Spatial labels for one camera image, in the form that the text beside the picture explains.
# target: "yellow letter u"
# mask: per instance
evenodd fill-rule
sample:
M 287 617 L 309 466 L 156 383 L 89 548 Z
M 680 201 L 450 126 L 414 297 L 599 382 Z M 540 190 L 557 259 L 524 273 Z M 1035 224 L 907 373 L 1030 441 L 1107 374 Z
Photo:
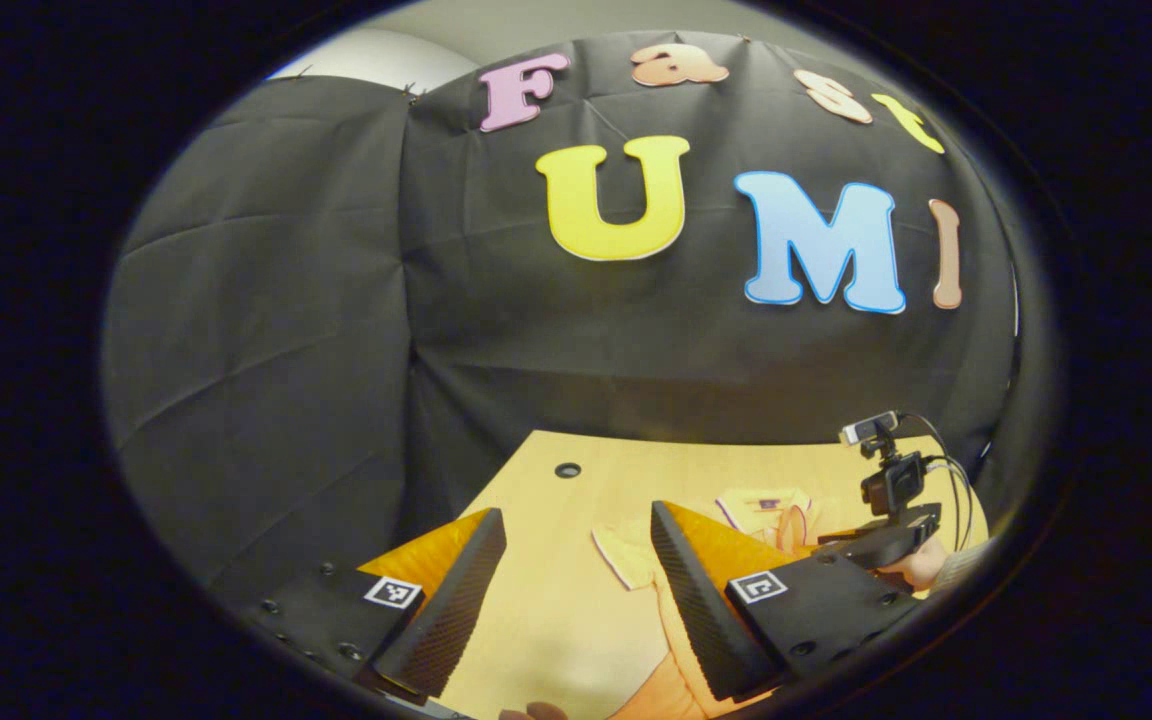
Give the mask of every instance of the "yellow letter u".
M 682 169 L 691 146 L 672 135 L 636 137 L 626 154 L 643 162 L 646 210 L 631 223 L 602 221 L 594 168 L 607 159 L 598 145 L 554 150 L 536 160 L 548 181 L 550 232 L 563 250 L 586 260 L 637 260 L 669 247 L 682 232 Z

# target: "hand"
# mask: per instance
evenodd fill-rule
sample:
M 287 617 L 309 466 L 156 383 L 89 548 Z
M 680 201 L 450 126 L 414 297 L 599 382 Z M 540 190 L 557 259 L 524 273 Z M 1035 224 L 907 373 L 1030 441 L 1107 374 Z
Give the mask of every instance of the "hand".
M 498 720 L 567 720 L 567 714 L 547 702 L 530 702 L 526 712 L 502 710 Z
M 910 588 L 914 588 L 914 592 L 925 591 L 925 589 L 932 588 L 932 584 L 937 583 L 937 575 L 941 574 L 945 559 L 949 555 L 950 553 L 945 550 L 940 539 L 932 538 L 923 543 L 915 552 L 910 552 L 909 555 L 878 570 L 882 573 L 900 573 L 901 577 L 905 578 L 905 583 L 909 583 Z

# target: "foam letter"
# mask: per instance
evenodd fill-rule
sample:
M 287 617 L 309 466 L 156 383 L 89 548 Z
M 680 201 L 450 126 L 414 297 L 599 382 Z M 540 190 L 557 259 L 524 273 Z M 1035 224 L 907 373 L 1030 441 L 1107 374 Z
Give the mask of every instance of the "foam letter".
M 755 203 L 758 223 L 758 275 L 745 283 L 746 297 L 774 305 L 803 300 L 803 286 L 790 271 L 793 250 L 823 304 L 833 300 L 850 262 L 852 281 L 842 291 L 847 305 L 870 313 L 905 310 L 892 244 L 896 202 L 882 188 L 847 184 L 826 223 L 799 183 L 783 173 L 741 173 L 735 187 Z
M 930 200 L 929 207 L 941 233 L 941 276 L 935 281 L 932 302 L 953 310 L 963 304 L 963 288 L 958 287 L 958 214 L 946 200 Z
M 858 123 L 874 122 L 869 109 L 865 109 L 861 103 L 852 100 L 851 91 L 836 79 L 818 76 L 818 74 L 808 70 L 794 70 L 794 77 L 808 88 L 810 99 L 816 100 L 817 105 L 831 111 L 831 113 L 855 120 Z
M 479 82 L 488 86 L 488 116 L 483 119 L 479 129 L 492 132 L 539 115 L 540 108 L 526 105 L 526 94 L 530 92 L 538 99 L 550 97 L 554 91 L 554 76 L 548 70 L 561 70 L 571 62 L 567 55 L 553 53 L 482 74 Z
M 634 78 L 650 88 L 677 85 L 680 82 L 718 82 L 728 76 L 727 68 L 714 65 L 700 47 L 695 45 L 653 45 L 630 55 L 637 67 Z
M 643 162 L 646 210 L 631 223 L 605 223 L 598 211 L 594 168 L 607 159 L 598 145 L 554 150 L 536 160 L 548 180 L 550 232 L 563 250 L 586 260 L 637 260 L 669 247 L 682 232 L 682 169 L 691 146 L 660 135 L 626 143 L 626 154 Z
M 923 145 L 931 147 L 933 152 L 940 152 L 941 156 L 945 156 L 945 146 L 941 145 L 941 142 L 923 131 L 923 118 L 910 113 L 909 109 L 905 109 L 904 105 L 900 104 L 900 100 L 896 100 L 890 94 L 874 94 L 873 99 L 886 105 L 887 109 L 892 111 L 892 115 L 896 115 L 896 122 L 900 122 L 901 127 L 905 128 L 914 136 L 915 141 L 922 142 Z

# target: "wooden table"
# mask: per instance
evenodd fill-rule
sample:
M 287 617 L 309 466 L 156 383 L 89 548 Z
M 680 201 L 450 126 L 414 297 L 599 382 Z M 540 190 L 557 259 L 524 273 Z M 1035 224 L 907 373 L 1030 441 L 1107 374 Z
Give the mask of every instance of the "wooden table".
M 940 454 L 931 437 L 902 438 L 897 447 L 902 454 Z M 579 465 L 579 475 L 558 477 L 563 462 Z M 838 444 L 680 445 L 536 430 L 463 511 L 499 507 L 508 548 L 465 654 L 435 700 L 479 720 L 538 700 L 564 708 L 573 720 L 612 715 L 668 646 L 655 593 L 626 591 L 594 547 L 594 525 L 649 538 L 654 500 L 723 521 L 714 500 L 728 488 L 796 487 L 819 503 L 819 532 L 836 532 L 874 518 L 861 501 L 861 479 L 876 470 L 877 460 Z M 965 524 L 961 492 L 958 500 Z M 941 503 L 937 537 L 952 547 L 948 471 L 927 473 L 915 502 Z M 987 537 L 980 503 L 973 502 L 968 546 Z

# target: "blue letter m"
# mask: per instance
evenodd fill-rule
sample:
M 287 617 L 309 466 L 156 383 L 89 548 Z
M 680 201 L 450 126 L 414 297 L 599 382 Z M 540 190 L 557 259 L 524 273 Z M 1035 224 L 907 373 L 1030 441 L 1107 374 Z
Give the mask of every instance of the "blue letter m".
M 870 313 L 905 309 L 892 245 L 890 212 L 896 202 L 882 188 L 847 184 L 832 222 L 826 223 L 799 183 L 783 173 L 741 173 L 735 184 L 755 203 L 758 223 L 758 275 L 745 283 L 746 297 L 776 305 L 803 300 L 803 286 L 790 271 L 794 249 L 820 302 L 833 300 L 851 262 L 852 281 L 842 291 L 847 305 Z

